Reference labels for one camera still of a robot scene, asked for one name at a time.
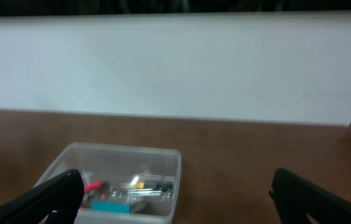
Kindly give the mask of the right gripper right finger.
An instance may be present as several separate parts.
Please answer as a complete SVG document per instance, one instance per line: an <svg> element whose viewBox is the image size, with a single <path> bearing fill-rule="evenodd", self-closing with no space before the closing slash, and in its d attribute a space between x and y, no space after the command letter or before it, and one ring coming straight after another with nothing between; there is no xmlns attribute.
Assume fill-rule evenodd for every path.
<svg viewBox="0 0 351 224"><path fill-rule="evenodd" d="M274 172L269 196L281 223L351 223L351 203L297 174L279 168Z"/></svg>

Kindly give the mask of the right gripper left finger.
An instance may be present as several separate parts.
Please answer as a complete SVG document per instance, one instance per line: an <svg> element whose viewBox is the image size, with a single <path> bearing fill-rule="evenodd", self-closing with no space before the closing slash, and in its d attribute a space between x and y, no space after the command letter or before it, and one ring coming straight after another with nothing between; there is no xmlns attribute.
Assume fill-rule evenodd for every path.
<svg viewBox="0 0 351 224"><path fill-rule="evenodd" d="M77 169L69 169L0 206L0 223L73 223L84 196Z"/></svg>

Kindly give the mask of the small claw hammer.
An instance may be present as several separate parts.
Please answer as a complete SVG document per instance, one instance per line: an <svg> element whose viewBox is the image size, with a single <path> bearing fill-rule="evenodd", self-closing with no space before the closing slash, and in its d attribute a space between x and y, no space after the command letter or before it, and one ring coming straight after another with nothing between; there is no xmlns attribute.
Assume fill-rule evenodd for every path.
<svg viewBox="0 0 351 224"><path fill-rule="evenodd" d="M113 189L111 184L109 182L104 182L104 183L105 183L105 188L104 188L104 196L105 197L103 199L92 198L91 200L85 200L83 198L82 203L80 205L81 208L91 208L92 202L94 200L106 200L111 195L111 192Z"/></svg>

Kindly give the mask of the red handled pliers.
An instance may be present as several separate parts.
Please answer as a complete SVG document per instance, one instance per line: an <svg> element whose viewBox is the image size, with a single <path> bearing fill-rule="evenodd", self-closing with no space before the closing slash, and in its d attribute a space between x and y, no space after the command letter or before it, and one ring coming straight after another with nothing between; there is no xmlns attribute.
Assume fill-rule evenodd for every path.
<svg viewBox="0 0 351 224"><path fill-rule="evenodd" d="M91 200L92 198L103 199L105 183L97 180L92 181L92 172L87 172L85 170L81 171L83 183L84 183L84 199Z"/></svg>

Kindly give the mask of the blue white cardboard box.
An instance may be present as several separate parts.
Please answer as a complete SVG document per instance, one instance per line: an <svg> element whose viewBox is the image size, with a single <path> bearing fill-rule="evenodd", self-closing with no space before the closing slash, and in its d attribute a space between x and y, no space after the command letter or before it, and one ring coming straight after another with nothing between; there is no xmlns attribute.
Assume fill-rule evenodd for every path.
<svg viewBox="0 0 351 224"><path fill-rule="evenodd" d="M136 213L142 210L146 206L144 200L134 200L134 201L104 201L104 200L95 200L91 203L91 209L101 212L109 213Z"/></svg>

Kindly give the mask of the clear plastic container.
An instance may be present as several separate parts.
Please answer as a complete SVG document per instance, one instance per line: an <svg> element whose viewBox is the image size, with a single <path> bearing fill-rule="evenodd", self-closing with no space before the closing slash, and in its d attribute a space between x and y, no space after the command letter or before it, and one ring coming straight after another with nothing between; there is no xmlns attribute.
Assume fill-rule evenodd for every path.
<svg viewBox="0 0 351 224"><path fill-rule="evenodd" d="M146 206L136 213L109 213L80 208L75 223L172 223L179 193L181 153L175 149L120 146L74 142L49 165L38 180L42 184L69 169L92 172L91 180L109 182L111 195L105 201L144 200ZM175 178L172 195L167 197L133 197L116 195L128 189L135 175L160 175Z"/></svg>

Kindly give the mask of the silver combination wrench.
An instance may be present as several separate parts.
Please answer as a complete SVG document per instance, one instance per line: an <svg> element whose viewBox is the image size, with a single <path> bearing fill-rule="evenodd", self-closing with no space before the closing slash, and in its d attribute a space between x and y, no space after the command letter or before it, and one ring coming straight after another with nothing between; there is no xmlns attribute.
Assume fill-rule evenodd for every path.
<svg viewBox="0 0 351 224"><path fill-rule="evenodd" d="M172 191L163 189L119 189L114 191L113 194L133 197L167 197L172 195Z"/></svg>

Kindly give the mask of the black yellow screwdriver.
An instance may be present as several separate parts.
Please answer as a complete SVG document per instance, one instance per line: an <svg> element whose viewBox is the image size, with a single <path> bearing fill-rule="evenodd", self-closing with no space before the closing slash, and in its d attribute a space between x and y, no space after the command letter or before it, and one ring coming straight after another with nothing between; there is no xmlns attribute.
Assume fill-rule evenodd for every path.
<svg viewBox="0 0 351 224"><path fill-rule="evenodd" d="M161 192L171 192L175 178L160 175L135 175L126 186L129 189L151 189Z"/></svg>

